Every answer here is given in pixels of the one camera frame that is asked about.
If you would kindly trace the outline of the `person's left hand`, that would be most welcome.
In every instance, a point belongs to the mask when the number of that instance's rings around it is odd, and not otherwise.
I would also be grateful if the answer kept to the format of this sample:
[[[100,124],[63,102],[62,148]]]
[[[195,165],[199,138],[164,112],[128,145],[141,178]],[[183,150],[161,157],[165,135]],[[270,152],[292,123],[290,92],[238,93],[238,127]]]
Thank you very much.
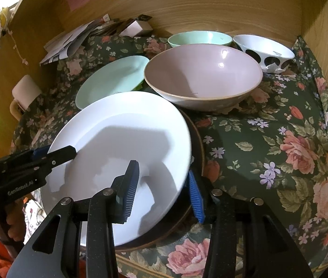
[[[23,199],[18,199],[6,207],[8,236],[16,242],[23,242],[26,235],[23,206]]]

